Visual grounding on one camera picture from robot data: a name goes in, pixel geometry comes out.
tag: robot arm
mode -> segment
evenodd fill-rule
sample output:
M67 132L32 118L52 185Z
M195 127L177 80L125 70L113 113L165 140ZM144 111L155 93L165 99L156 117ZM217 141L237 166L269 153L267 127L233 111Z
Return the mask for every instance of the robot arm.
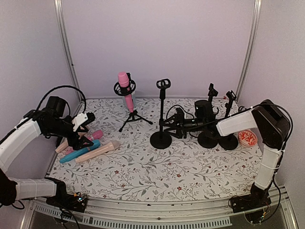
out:
M85 125L91 123L95 116L93 113L81 113L75 118L69 115L60 118L64 111L64 100L51 96L47 106L41 111L32 110L27 113L20 123L11 131L12 133L0 143L0 204L8 206L16 200L50 197L50 204L60 203L71 210L84 209L77 205L69 206L75 201L73 195L66 193L66 186L62 181L55 179L15 179L6 177L9 166L19 153L33 139L43 134L46 138L61 136L68 140L73 149L78 150L92 145L86 137L80 137L78 132L87 132Z
M220 136L258 128L264 144L263 159L248 201L251 201L253 207L259 205L266 199L268 189L281 163L291 128L289 120L270 100L265 100L253 109L219 121L216 128ZM247 205L244 199L245 197L235 198L236 202L232 203L233 208L237 206L239 210L244 210Z

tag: black tripod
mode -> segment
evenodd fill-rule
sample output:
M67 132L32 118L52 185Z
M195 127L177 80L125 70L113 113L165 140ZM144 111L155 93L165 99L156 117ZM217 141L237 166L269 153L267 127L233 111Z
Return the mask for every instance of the black tripod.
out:
M157 149L166 149L172 143L172 137L168 132L163 131L163 110L164 110L164 100L165 100L165 90L171 86L171 81L169 79L157 81L157 88L160 89L160 99L161 99L161 111L160 111L160 130L153 133L150 138L150 142L153 147Z
M148 121L146 118L143 118L143 117L139 116L138 112L136 110L134 110L133 112L129 113L129 117L124 122L123 126L119 129L119 132L122 132L126 123L135 122L135 121L139 121L139 120L144 120L144 121L148 122L150 125L153 124L153 122Z

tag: floral tablecloth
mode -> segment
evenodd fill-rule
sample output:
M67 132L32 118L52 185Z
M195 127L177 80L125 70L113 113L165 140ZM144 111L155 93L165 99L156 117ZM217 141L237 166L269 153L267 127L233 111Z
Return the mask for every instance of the floral tablecloth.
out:
M164 110L180 104L194 114L195 99L166 99ZM215 99L217 117L224 116L225 99ZM81 191L92 197L134 201L182 201L222 198L248 193L257 175L262 153L258 146L239 145L227 151L219 145L202 148L197 139L176 139L165 150L150 145L151 134L158 130L159 99L137 99L139 115L153 121L128 123L118 130L129 112L122 99L88 100L87 111L96 120L89 125L90 133L102 129L102 145L112 140L120 147L96 158L76 164L75 160L60 164L59 153L50 177L63 180L69 192Z

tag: round stand base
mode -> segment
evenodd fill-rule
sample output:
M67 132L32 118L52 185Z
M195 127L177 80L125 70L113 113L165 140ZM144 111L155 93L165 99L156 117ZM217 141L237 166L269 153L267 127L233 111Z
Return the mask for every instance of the round stand base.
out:
M211 139L209 137L204 136L203 133L198 135L198 143L204 148L212 149L217 146L218 141L215 139Z
M156 149L166 149L172 143L172 137L168 132L163 132L163 137L160 138L160 131L153 133L150 142Z
M234 150L238 146L238 140L233 134L218 139L218 143L226 150Z

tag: red patterned dish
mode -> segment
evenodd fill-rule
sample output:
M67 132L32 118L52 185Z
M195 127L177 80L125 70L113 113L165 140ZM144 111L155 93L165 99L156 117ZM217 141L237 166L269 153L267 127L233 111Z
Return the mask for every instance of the red patterned dish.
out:
M245 147L252 147L257 143L257 137L252 131L243 130L238 133L238 141Z

